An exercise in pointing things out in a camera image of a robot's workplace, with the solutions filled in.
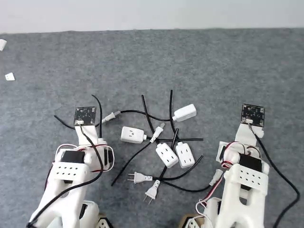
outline circuit board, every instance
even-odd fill
[[[94,125],[96,107],[77,107],[74,117],[74,126]]]
[[[253,126],[264,127],[265,107],[243,104],[241,123],[247,124],[246,120],[252,120]]]

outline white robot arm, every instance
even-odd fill
[[[96,107],[76,108],[75,130],[79,146],[72,149],[59,148],[45,192],[27,227],[110,227],[99,216],[97,204],[84,201],[88,184],[97,180],[102,172],[111,170],[114,164],[113,149],[103,138],[97,136],[95,113]]]
[[[245,104],[235,140],[219,143],[216,161],[227,169],[225,186],[222,199],[209,195],[197,203],[205,208],[204,213],[197,210],[207,218],[202,228],[264,228],[269,165],[261,159],[252,132],[262,138],[263,126],[264,108]]]

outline black wire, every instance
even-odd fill
[[[120,175],[123,173],[123,171],[125,170],[125,168],[127,168],[128,164],[133,160],[133,158],[136,157],[136,155],[138,155],[141,151],[143,151],[144,149],[146,149],[149,145],[151,145],[151,142],[148,142],[144,147],[142,147],[138,152],[136,152],[128,161],[127,163],[123,166],[123,168],[119,171],[118,175],[115,177],[115,179],[113,180],[111,186],[113,186],[115,184],[115,182],[117,181],[117,179],[120,177]]]
[[[174,134],[172,143],[171,143],[171,147],[170,147],[171,150],[173,150],[173,147],[174,147],[175,140],[176,140],[176,137],[177,137],[178,132],[179,132],[179,129],[177,128],[176,131],[175,131],[175,134]],[[163,178],[163,176],[165,175],[165,172],[167,171],[167,169],[168,169],[167,166],[164,166],[164,167],[163,167],[162,172],[161,172],[161,175],[160,175],[160,178]]]
[[[103,162],[100,158],[100,155],[98,153],[98,150],[96,149],[96,146],[93,144],[92,140],[83,132],[82,130],[82,126],[80,126],[80,129],[81,129],[81,132],[82,134],[86,137],[86,139],[90,142],[90,144],[92,145],[93,149],[95,150],[96,152],[96,155],[97,155],[97,158],[99,160],[99,163],[100,163],[100,172],[99,174],[94,177],[93,179],[87,181],[87,182],[84,182],[84,183],[81,183],[81,184],[78,184],[78,185],[74,185],[72,187],[69,187],[65,190],[63,190],[61,193],[59,193],[57,196],[55,196],[49,203],[47,203],[37,214],[36,216],[32,219],[31,222],[29,222],[27,224],[27,227],[30,228],[30,227],[33,227],[33,224],[36,223],[37,219],[39,218],[39,216],[52,204],[54,203],[57,199],[59,199],[62,195],[66,194],[67,192],[73,190],[73,189],[76,189],[76,188],[80,188],[80,187],[83,187],[85,185],[88,185],[88,184],[91,184],[93,182],[95,182],[96,180],[98,180],[98,178],[100,178],[101,174],[103,173],[104,171],[104,165],[103,165]]]
[[[173,139],[158,139],[160,142],[172,142]],[[176,139],[177,142],[184,142],[184,141],[204,141],[203,138],[184,138],[184,139]]]
[[[286,177],[284,176],[283,173],[281,173],[281,171],[277,168],[277,166],[274,164],[274,162],[271,160],[265,146],[263,145],[262,141],[260,140],[260,138],[253,132],[252,128],[251,128],[251,131],[252,133],[255,135],[256,137],[256,140],[258,141],[258,143],[261,145],[263,151],[264,151],[264,154],[266,155],[268,161],[270,162],[270,164],[272,165],[272,167],[275,169],[275,171],[290,185],[290,187],[293,188],[293,190],[296,192],[296,198],[295,200],[293,200],[281,213],[280,215],[278,216],[278,218],[276,219],[275,221],[275,224],[274,224],[274,228],[277,228],[281,219],[283,218],[284,214],[291,208],[293,207],[299,200],[300,200],[300,197],[301,197],[301,194],[299,192],[299,190],[296,188],[296,186]]]
[[[189,189],[184,189],[184,188],[182,188],[182,187],[179,187],[179,186],[177,186],[177,185],[175,185],[175,184],[171,184],[171,183],[166,182],[166,181],[164,181],[164,180],[163,180],[163,181],[161,180],[161,183],[164,183],[164,184],[166,184],[166,185],[172,186],[172,187],[174,187],[174,188],[176,188],[176,189],[179,189],[179,190],[182,190],[182,191],[187,191],[187,192],[192,192],[192,193],[206,191],[207,189],[209,189],[209,188],[211,187],[211,185],[208,185],[208,186],[206,186],[206,187],[204,187],[204,188],[202,188],[202,189],[189,190]]]
[[[142,111],[138,111],[138,110],[123,110],[123,111],[120,111],[120,113],[140,113],[140,114],[144,114],[145,115],[145,112],[142,112]],[[157,118],[155,116],[152,116],[150,114],[148,114],[148,116],[154,120],[159,120],[159,121],[163,121],[163,122],[169,122],[170,119],[161,119],[161,118]]]
[[[60,119],[58,116],[54,115],[54,117],[55,117],[56,119],[58,119],[59,122],[61,122],[61,123],[62,123],[64,126],[66,126],[67,128],[72,129],[72,130],[75,130],[75,127],[72,127],[72,126],[67,125],[67,124],[66,124],[62,119]]]
[[[99,105],[99,113],[100,113],[100,118],[99,118],[99,122],[101,123],[102,119],[103,119],[103,109],[101,107],[100,101],[98,100],[98,98],[94,95],[92,95],[92,97],[94,97],[96,99],[96,101],[98,102]],[[99,125],[99,138],[103,137],[103,132],[102,132],[102,124]]]
[[[153,177],[153,180],[160,180],[160,181],[173,181],[173,180],[177,180],[179,178],[182,178],[183,176],[187,175],[189,172],[191,172],[197,165],[198,163],[203,159],[203,155],[201,155],[199,157],[199,159],[192,165],[192,167],[190,169],[188,169],[187,171],[185,171],[183,174],[181,174],[180,176],[177,176],[177,177],[168,177],[168,178],[165,178],[165,177]]]
[[[172,97],[173,97],[173,90],[170,90],[170,101],[169,101],[169,118],[170,118],[170,125],[171,128],[173,130],[173,133],[175,133],[175,127],[174,127],[174,123],[173,123],[173,118],[172,118]]]
[[[146,105],[146,102],[145,102],[145,100],[144,100],[144,96],[143,96],[143,95],[142,95],[142,104],[143,104],[144,113],[145,113],[145,115],[146,115],[146,118],[147,118],[149,127],[150,127],[150,129],[151,129],[151,132],[154,134],[155,130],[154,130],[154,127],[153,127],[153,125],[152,125],[152,123],[151,123],[151,120],[150,120],[150,118],[149,118],[149,114],[148,114],[148,110],[147,110],[147,105]]]

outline white wall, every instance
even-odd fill
[[[0,0],[0,33],[304,27],[304,0]]]

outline carpet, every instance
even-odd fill
[[[242,103],[266,107],[263,142],[281,171],[303,194],[304,29],[207,29],[2,34],[0,52],[0,214],[1,227],[24,227],[37,208],[56,148],[77,143],[77,136],[58,122],[72,125],[76,106],[97,106],[104,115],[117,110],[148,110],[169,117],[173,109],[195,104],[197,116],[176,123],[180,138],[194,157],[204,159],[187,176],[172,183],[188,189],[205,187],[220,165],[219,141],[234,140]],[[4,75],[13,72],[16,81]],[[127,173],[160,175],[163,163],[156,145],[132,161],[117,183],[110,183],[123,164],[143,145],[120,141],[123,126],[144,129],[145,116],[125,113],[103,125],[103,136],[115,151],[111,172],[89,186],[86,200],[95,201],[114,227],[177,227],[184,214],[206,193],[188,193],[160,185],[150,205],[143,202],[152,182],[134,185]],[[169,124],[162,138],[172,138]],[[165,176],[183,173],[179,165]],[[221,197],[223,184],[215,192]],[[269,174],[265,227],[272,227],[293,199],[292,189]],[[304,227],[303,201],[283,218],[280,227]]]

